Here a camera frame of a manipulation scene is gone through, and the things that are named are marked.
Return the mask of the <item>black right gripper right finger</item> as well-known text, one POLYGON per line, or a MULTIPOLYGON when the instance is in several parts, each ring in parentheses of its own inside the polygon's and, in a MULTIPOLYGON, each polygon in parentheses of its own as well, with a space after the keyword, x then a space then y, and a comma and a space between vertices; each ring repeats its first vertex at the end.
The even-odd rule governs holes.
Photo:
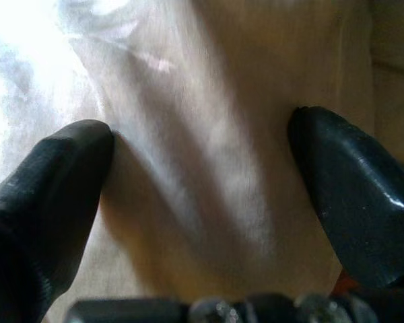
POLYGON ((404 287, 404 167, 374 137, 318 106, 292 113, 288 141, 348 275, 367 287, 404 287))

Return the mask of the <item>cream satin bedsheet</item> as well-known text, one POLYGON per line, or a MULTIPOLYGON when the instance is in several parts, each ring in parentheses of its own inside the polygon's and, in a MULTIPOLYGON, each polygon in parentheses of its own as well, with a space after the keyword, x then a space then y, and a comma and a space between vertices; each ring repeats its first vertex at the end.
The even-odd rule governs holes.
POLYGON ((84 297, 331 292, 287 144, 298 106, 404 165, 404 0, 0 0, 0 181, 69 122, 119 135, 51 318, 84 297))

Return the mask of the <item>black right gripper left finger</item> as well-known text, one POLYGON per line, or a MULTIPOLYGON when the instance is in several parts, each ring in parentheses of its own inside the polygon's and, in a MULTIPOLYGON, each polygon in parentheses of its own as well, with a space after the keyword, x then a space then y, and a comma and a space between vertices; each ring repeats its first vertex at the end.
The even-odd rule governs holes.
POLYGON ((0 323, 41 323, 76 274, 114 135, 81 120, 39 141, 0 183, 0 323))

